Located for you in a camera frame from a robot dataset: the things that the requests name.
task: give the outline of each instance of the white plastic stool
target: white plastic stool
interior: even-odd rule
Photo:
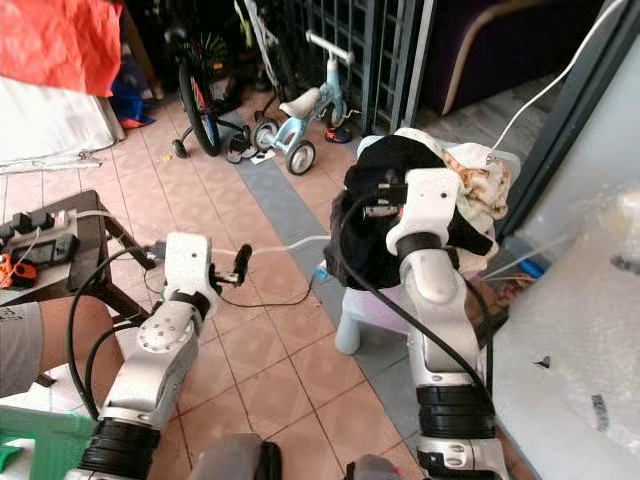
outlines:
[[[415,307],[401,286],[380,290],[402,308],[415,315]],[[371,293],[347,288],[342,300],[342,315],[336,332],[335,346],[346,354],[354,354],[360,347],[360,322],[370,323],[387,330],[408,332],[408,324]]]

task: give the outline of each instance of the tiled floor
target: tiled floor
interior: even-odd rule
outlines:
[[[253,110],[266,99],[253,94],[234,118],[253,125]],[[283,120],[276,110],[270,113]],[[253,175],[256,167],[249,162],[234,167],[222,157],[208,157],[193,136],[186,142],[188,159],[171,156],[171,140],[187,126],[178,101],[166,103],[153,116],[152,125],[130,130],[126,141],[97,153],[103,160],[100,169],[0,177],[0,218],[95,189],[144,244],[182,230],[210,237],[214,248],[237,249],[247,242],[258,249],[289,243],[289,237],[299,239],[300,233],[317,234],[322,227],[328,230],[331,200],[355,157],[353,146],[325,142],[318,123],[307,133],[316,146],[317,165],[304,176],[291,176],[278,155],[275,165],[290,192],[271,195],[282,181],[277,170]],[[281,217],[288,223],[276,232],[273,222]],[[110,249],[117,248],[116,242],[110,243]],[[241,304],[299,298],[309,272],[321,260],[313,248],[309,251],[316,256],[302,251],[254,257],[245,285],[225,291],[225,296]],[[219,270],[231,268],[230,257],[214,253],[213,258]],[[145,308],[158,299],[145,288],[143,271],[134,262],[115,262],[112,274]],[[152,289],[160,288],[161,267],[150,272],[148,280]],[[365,453],[391,459],[408,480],[423,478],[407,447],[416,429],[415,405],[407,399],[413,399],[413,385],[410,380],[398,383],[406,380],[408,371],[404,340],[363,329],[362,348],[355,357],[338,353],[333,338],[340,287],[328,283],[314,292],[295,307],[220,305],[199,340],[199,356],[156,453],[151,478],[186,478],[214,440],[249,431],[280,445],[284,480],[342,478],[346,464]],[[133,330],[119,336],[125,354],[131,335]],[[51,405],[41,388],[34,387],[29,395],[47,409]],[[403,393],[396,395],[400,389]],[[72,400],[54,410],[81,410],[79,398],[70,395]],[[409,410],[409,421],[398,414],[398,405]]]

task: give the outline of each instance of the green plastic stool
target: green plastic stool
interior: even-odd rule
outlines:
[[[62,480],[80,463],[95,427],[96,422],[80,415],[0,406],[0,473],[16,455],[16,447],[5,443],[27,438],[36,445],[30,479]]]

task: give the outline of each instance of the orange object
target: orange object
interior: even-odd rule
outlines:
[[[23,260],[14,264],[8,253],[3,253],[0,258],[0,288],[21,290],[35,285],[37,271],[31,262]]]
[[[110,97],[121,12],[106,0],[0,2],[0,75]]]

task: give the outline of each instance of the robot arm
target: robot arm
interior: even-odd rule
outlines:
[[[448,169],[410,171],[402,217],[387,234],[387,249],[400,259],[402,285],[415,305],[417,320],[479,369],[478,342],[464,309],[465,282],[442,249],[459,181]],[[493,409],[481,389],[415,327],[408,347],[420,403],[421,467],[432,477],[507,480]]]
[[[165,249],[165,301],[139,328],[134,352],[121,367],[78,469],[66,480],[144,479],[160,432],[171,417],[184,377],[198,353],[198,336],[215,313],[218,282],[240,285],[251,248],[235,271],[212,271],[211,244],[202,236],[171,233]]]

